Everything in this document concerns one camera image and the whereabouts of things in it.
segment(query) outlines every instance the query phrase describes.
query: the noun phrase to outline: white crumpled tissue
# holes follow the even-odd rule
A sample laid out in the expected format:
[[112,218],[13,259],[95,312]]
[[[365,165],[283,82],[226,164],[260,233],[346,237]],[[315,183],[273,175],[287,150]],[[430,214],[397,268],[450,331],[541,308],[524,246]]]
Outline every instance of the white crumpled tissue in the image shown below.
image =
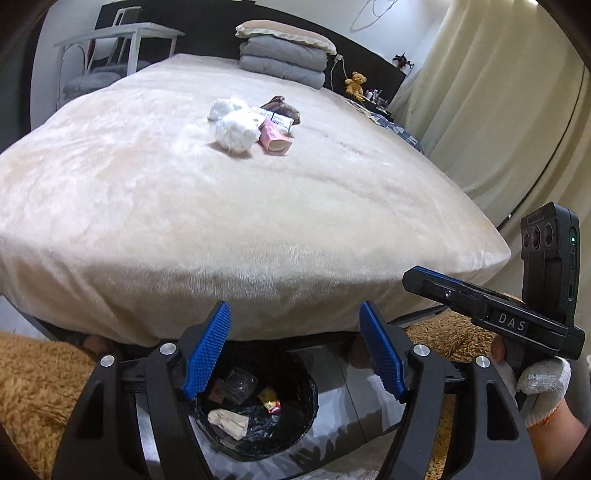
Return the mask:
[[250,108],[230,112],[213,124],[216,141],[231,153],[243,153],[258,141],[265,117]]
[[230,112],[248,108],[248,104],[239,98],[218,98],[212,105],[207,118],[217,122],[220,118],[226,116]]

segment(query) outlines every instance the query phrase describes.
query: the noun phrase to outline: table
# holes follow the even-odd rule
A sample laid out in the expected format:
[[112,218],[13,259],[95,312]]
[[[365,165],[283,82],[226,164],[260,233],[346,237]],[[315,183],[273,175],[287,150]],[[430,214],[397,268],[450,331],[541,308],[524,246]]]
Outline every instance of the table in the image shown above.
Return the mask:
[[184,32],[175,30],[174,28],[165,27],[151,22],[141,22],[90,30],[59,41],[53,45],[54,47],[59,48],[57,56],[57,97],[60,97],[61,92],[61,67],[64,62],[66,51],[70,47],[78,46],[81,49],[82,54],[84,55],[84,63],[86,65],[86,51],[81,46],[81,43],[89,40],[98,40],[99,38],[130,38],[131,44],[129,46],[127,75],[131,75],[138,69],[139,44],[142,38],[169,38],[171,42],[168,56],[171,57],[177,46],[177,38],[182,37],[183,35]]

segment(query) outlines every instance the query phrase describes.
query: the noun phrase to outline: charging cable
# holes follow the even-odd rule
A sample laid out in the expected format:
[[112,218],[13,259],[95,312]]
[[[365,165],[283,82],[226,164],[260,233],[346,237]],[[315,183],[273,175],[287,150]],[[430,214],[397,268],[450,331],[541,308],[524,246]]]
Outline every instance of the charging cable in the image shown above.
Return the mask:
[[340,55],[340,54],[337,53],[337,55],[335,57],[335,60],[334,60],[334,63],[333,63],[333,67],[330,69],[330,89],[333,92],[335,91],[335,87],[333,87],[333,84],[332,84],[332,73],[333,73],[333,70],[336,67],[336,64],[339,62],[339,60],[340,60],[340,62],[342,64],[342,66],[343,66],[343,73],[345,74],[345,79],[347,79],[347,77],[348,77],[347,76],[347,72],[345,70],[345,60],[343,59],[343,56],[342,55]]

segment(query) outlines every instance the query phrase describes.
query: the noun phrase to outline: black garbage bag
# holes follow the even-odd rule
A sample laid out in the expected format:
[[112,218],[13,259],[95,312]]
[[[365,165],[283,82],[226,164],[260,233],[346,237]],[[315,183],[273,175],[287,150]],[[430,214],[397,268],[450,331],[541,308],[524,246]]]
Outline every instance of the black garbage bag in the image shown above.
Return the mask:
[[[225,399],[219,403],[207,396],[216,379],[226,378],[233,367],[240,367],[258,379],[254,393],[242,405]],[[281,411],[271,414],[257,395],[265,388],[277,392]],[[248,431],[235,440],[207,419],[218,408],[248,417]],[[261,460],[287,450],[310,430],[318,412],[318,389],[300,357],[275,348],[228,342],[217,361],[206,391],[195,403],[197,425],[226,455],[243,462]]]

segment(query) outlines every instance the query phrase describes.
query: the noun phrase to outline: hand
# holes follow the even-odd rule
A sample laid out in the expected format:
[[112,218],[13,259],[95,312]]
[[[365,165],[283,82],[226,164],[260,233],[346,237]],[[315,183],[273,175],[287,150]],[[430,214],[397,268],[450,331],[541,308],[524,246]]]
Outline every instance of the hand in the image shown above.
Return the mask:
[[526,368],[517,381],[513,369],[505,362],[502,337],[493,340],[489,357],[512,395],[516,391],[539,394],[525,424],[542,478],[553,478],[587,433],[564,400],[570,381],[569,363],[558,357],[538,362]]
[[554,413],[566,393],[570,381],[570,365],[560,357],[543,360],[526,368],[515,379],[513,369],[505,361],[503,338],[497,336],[491,345],[491,360],[496,366],[509,393],[515,396],[517,391],[526,395],[538,394],[530,414],[525,419],[525,426],[531,427]]

